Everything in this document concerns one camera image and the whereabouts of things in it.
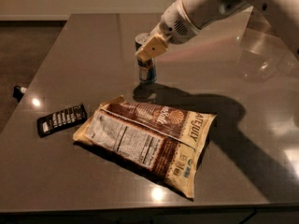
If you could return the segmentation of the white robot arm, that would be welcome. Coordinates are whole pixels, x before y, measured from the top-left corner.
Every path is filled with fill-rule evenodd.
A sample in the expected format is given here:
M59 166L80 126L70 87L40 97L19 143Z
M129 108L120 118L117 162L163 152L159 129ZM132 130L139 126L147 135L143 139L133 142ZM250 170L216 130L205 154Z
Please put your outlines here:
M262 13L293 55L299 52L299 0L177 0L163 13L137 50L146 62L167 52L171 44L184 44L210 23L254 7Z

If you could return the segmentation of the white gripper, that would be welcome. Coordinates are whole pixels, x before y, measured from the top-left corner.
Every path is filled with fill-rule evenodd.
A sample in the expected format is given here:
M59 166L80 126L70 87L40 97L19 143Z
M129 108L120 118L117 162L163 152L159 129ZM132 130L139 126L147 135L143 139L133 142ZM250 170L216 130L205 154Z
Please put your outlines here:
M183 44L199 34L201 0L177 0L163 13L161 20L141 40L136 58L146 62L168 50L167 43Z

